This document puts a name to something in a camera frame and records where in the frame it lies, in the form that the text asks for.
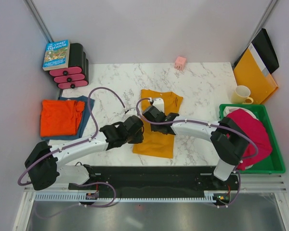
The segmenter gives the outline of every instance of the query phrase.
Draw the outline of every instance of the yellow shirt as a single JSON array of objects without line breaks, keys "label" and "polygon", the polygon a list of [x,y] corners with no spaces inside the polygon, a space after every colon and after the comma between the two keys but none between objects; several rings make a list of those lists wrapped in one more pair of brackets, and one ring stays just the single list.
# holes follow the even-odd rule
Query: yellow shirt
[{"label": "yellow shirt", "polygon": [[[183,100],[183,97],[173,92],[141,90],[141,99],[149,97],[162,98],[164,100],[165,115],[168,115],[170,112],[178,113]],[[142,101],[141,108],[143,111],[148,106],[150,106],[148,101]],[[133,153],[173,158],[174,135],[164,135],[160,132],[151,131],[151,126],[147,122],[144,122],[144,128],[144,140],[142,143],[134,145]]]}]

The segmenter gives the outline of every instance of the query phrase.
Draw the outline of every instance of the blue folded cloth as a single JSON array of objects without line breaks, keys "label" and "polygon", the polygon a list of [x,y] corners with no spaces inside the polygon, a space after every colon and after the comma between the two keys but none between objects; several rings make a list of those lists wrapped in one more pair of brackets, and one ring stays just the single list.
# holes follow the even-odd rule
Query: blue folded cloth
[{"label": "blue folded cloth", "polygon": [[[90,112],[88,110],[88,97],[86,96],[80,96],[76,98],[65,98],[60,97],[59,100],[76,100],[76,101],[83,101],[85,102],[85,109],[82,112],[82,118],[78,127],[77,134],[75,136],[47,136],[47,137],[41,137],[42,140],[64,140],[64,141],[72,141],[76,140],[80,137],[82,137],[83,132],[85,130],[85,127],[88,123],[88,120],[90,118]],[[90,107],[93,109],[94,106],[94,100],[90,99]]]}]

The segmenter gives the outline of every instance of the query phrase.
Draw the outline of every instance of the stack of folded clothes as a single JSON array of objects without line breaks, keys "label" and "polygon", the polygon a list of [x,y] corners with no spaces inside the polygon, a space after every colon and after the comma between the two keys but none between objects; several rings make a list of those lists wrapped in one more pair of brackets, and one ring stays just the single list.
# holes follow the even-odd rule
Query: stack of folded clothes
[{"label": "stack of folded clothes", "polygon": [[[68,141],[82,137],[90,117],[87,100],[86,96],[43,100],[40,120],[41,139]],[[93,106],[94,100],[90,99],[91,109]]]}]

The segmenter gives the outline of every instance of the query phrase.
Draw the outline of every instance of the small drawer organizer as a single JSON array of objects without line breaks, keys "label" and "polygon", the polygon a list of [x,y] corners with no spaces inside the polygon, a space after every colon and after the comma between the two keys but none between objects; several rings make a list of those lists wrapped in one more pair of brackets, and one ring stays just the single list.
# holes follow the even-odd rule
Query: small drawer organizer
[{"label": "small drawer organizer", "polygon": [[87,86],[89,84],[89,61],[83,51],[83,46],[79,43],[71,43],[68,68],[51,70],[49,74],[60,89]]}]

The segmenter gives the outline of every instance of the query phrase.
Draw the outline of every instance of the marble table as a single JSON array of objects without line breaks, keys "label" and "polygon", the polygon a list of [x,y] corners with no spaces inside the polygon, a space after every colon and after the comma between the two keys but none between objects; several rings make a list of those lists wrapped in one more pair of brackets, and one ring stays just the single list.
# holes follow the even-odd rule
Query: marble table
[{"label": "marble table", "polygon": [[[173,91],[184,97],[179,111],[181,115],[208,121],[218,120],[219,105],[230,103],[231,93],[236,87],[230,63],[188,63],[184,71],[174,69],[173,64],[93,64],[89,72],[88,86],[63,90],[62,96],[88,96],[92,89],[103,86],[122,97],[127,107],[135,107],[141,89]],[[121,104],[112,93],[98,90],[92,98],[95,99],[93,114],[99,127],[126,119]],[[84,136],[94,131],[94,123],[89,119]],[[63,142],[50,141],[49,144]],[[218,159],[210,142],[176,136],[173,159],[134,154],[132,144],[125,144],[90,154],[69,165],[81,161],[92,166],[213,166]]]}]

